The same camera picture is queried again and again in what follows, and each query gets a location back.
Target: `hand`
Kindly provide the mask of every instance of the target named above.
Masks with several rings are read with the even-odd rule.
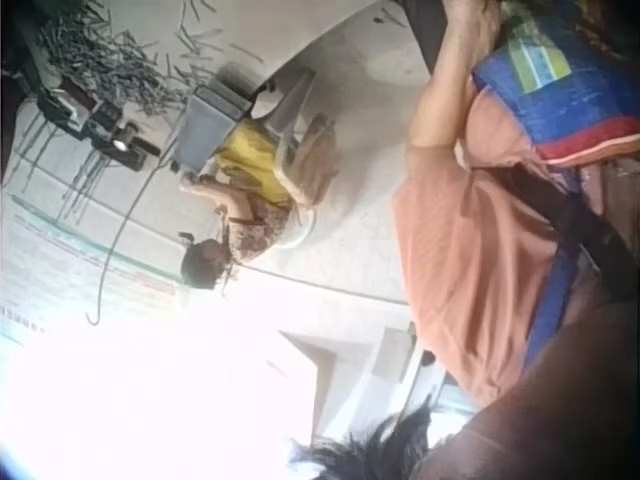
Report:
[[[500,5],[496,0],[443,1],[448,28],[461,37],[461,53],[474,67],[493,51],[500,31]]]

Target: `woman's hair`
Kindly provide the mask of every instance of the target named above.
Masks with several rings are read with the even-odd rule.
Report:
[[[321,441],[301,448],[293,463],[320,467],[316,480],[409,480],[415,466],[429,453],[428,403],[400,420],[390,433],[395,417],[387,418],[360,440],[350,436],[344,443]]]
[[[180,273],[184,283],[192,288],[213,290],[218,280],[218,274],[204,257],[200,243],[187,247],[182,258]]]

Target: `concrete floor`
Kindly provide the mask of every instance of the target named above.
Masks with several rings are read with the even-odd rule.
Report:
[[[404,135],[428,78],[402,10],[381,2],[308,47],[295,65],[317,72],[307,116],[336,120],[341,171],[320,206],[312,235],[295,251],[273,250],[254,266],[317,285],[404,302],[391,216],[403,181]]]

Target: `electric wire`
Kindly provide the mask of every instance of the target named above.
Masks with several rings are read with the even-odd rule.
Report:
[[[92,327],[97,327],[98,325],[100,325],[100,322],[102,320],[102,294],[104,291],[104,284],[107,277],[107,271],[109,270],[109,264],[111,263],[111,258],[113,257],[116,246],[120,241],[120,237],[122,236],[122,233],[124,232],[125,227],[129,223],[129,220],[133,215],[133,211],[138,206],[138,202],[140,202],[140,199],[142,198],[147,188],[151,184],[151,181],[155,177],[156,173],[158,173],[160,170],[163,170],[164,168],[169,166],[169,164],[171,163],[171,153],[173,152],[173,147],[175,146],[176,142],[177,142],[177,137],[174,137],[171,143],[169,143],[169,145],[167,146],[167,148],[165,148],[160,158],[158,158],[158,164],[153,168],[153,170],[151,170],[146,180],[140,187],[140,190],[138,190],[136,197],[133,199],[133,202],[131,202],[131,206],[129,207],[129,210],[127,211],[127,213],[124,215],[122,222],[120,223],[120,227],[118,228],[118,231],[115,237],[113,238],[113,241],[111,242],[111,246],[109,247],[109,250],[107,252],[107,257],[105,258],[104,265],[102,266],[102,272],[100,274],[100,283],[98,284],[98,298],[96,301],[95,321],[91,319],[88,313],[85,313],[87,322]]]

